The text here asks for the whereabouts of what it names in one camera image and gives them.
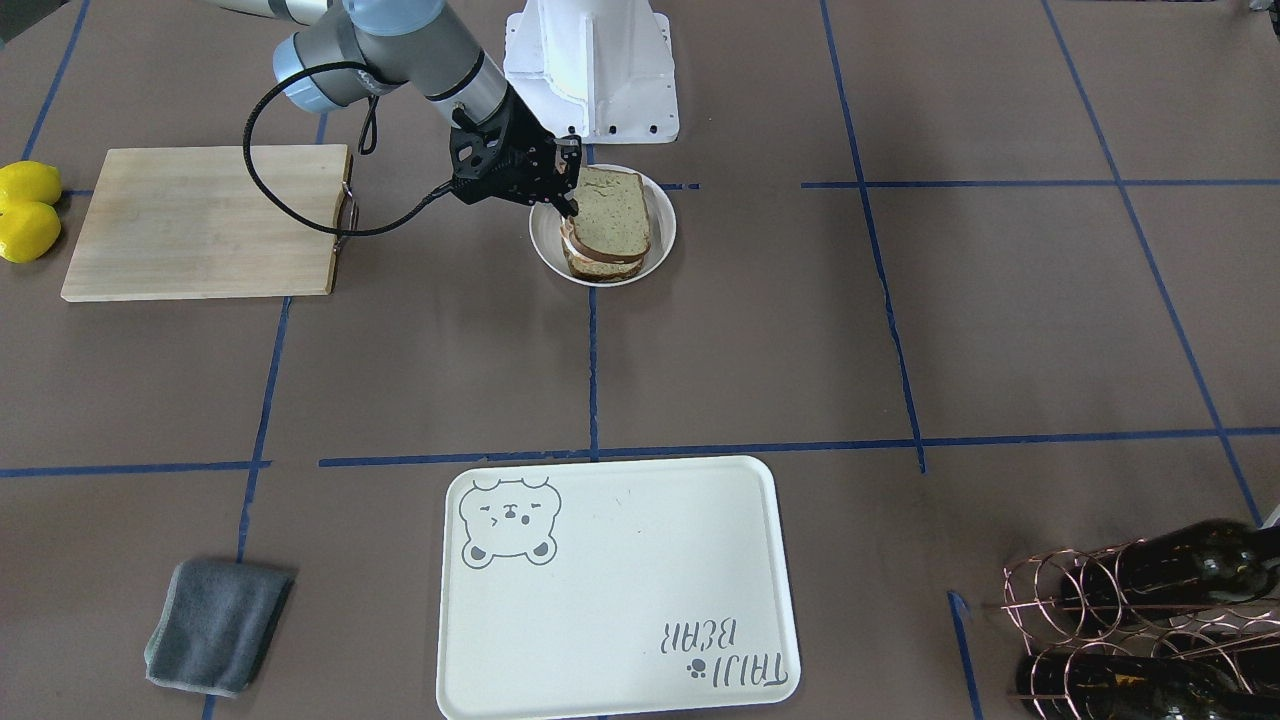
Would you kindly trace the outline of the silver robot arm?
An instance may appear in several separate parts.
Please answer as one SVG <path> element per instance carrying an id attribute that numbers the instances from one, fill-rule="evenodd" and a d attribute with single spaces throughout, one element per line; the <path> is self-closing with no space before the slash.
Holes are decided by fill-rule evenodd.
<path id="1" fill-rule="evenodd" d="M 558 137 L 445 1 L 225 1 L 244 15 L 293 22 L 273 54 L 276 85 L 297 108 L 329 113 L 376 105 L 416 88 L 449 123 L 451 178 L 430 199 L 502 199 L 575 217 L 582 160 L 576 135 Z"/>

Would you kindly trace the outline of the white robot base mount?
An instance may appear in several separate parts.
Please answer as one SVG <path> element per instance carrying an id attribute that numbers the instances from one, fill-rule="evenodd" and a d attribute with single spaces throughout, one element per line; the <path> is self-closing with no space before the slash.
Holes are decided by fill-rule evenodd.
<path id="1" fill-rule="evenodd" d="M 527 1 L 503 72 L 541 126 L 586 143 L 672 143 L 681 122 L 669 18 L 648 1 Z"/>

